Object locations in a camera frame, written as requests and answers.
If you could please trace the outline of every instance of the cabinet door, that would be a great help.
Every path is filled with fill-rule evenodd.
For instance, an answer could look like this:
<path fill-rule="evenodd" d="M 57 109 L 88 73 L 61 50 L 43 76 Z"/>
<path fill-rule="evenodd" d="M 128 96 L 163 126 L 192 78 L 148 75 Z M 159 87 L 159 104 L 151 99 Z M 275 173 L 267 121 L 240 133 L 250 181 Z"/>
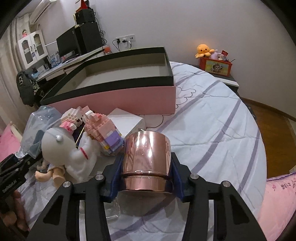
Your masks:
<path fill-rule="evenodd" d="M 33 44 L 33 51 L 35 52 L 37 60 L 40 60 L 47 56 L 48 52 L 46 47 L 44 47 L 45 43 L 41 30 L 31 33 L 30 36 Z"/>
<path fill-rule="evenodd" d="M 29 68 L 37 62 L 35 53 L 33 51 L 30 35 L 18 41 L 18 47 L 23 62 L 24 69 Z"/>

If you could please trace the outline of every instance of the copper cylinder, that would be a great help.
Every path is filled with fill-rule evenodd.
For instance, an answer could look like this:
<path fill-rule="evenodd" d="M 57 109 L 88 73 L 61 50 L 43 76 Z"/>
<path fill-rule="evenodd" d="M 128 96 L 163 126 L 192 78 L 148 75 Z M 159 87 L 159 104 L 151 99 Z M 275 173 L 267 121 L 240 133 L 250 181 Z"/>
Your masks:
<path fill-rule="evenodd" d="M 158 132 L 139 131 L 125 138 L 123 190 L 171 192 L 170 141 Z"/>

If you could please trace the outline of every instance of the striped bedding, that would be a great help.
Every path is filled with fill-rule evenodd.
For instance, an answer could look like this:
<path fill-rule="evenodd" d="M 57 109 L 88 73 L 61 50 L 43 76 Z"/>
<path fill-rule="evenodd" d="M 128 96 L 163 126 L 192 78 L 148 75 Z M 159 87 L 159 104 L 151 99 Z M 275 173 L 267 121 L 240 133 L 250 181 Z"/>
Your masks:
<path fill-rule="evenodd" d="M 149 128 L 165 134 L 179 161 L 210 182 L 229 180 L 257 217 L 265 192 L 266 155 L 257 124 L 240 98 L 224 83 L 193 66 L 170 62 L 176 88 L 173 115 L 143 116 Z M 112 159 L 100 159 L 102 171 Z M 30 227 L 55 192 L 51 182 L 38 183 L 33 172 L 20 192 Z M 121 215 L 108 221 L 111 240 L 181 241 L 188 204 L 172 195 L 137 197 L 119 193 Z M 213 239 L 210 201 L 208 240 Z M 80 214 L 80 239 L 85 239 Z"/>

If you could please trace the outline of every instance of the orange octopus plush toy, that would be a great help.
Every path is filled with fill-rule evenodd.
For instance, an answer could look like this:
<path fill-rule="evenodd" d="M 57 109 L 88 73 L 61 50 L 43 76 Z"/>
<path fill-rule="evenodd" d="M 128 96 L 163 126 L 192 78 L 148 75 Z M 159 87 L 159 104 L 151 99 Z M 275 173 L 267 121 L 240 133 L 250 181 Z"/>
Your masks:
<path fill-rule="evenodd" d="M 198 45 L 197 54 L 195 55 L 195 58 L 201 58 L 201 57 L 210 57 L 211 53 L 214 53 L 214 49 L 210 49 L 206 44 L 200 44 Z"/>

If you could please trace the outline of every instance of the large open box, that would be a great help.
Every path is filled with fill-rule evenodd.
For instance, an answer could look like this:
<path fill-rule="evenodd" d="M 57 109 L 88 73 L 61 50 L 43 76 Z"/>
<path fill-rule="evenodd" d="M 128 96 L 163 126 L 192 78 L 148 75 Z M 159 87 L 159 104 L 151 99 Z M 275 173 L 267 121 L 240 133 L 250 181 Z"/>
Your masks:
<path fill-rule="evenodd" d="M 123 51 L 86 61 L 41 100 L 61 113 L 88 105 L 109 114 L 120 108 L 136 115 L 173 114 L 176 87 L 163 47 Z"/>

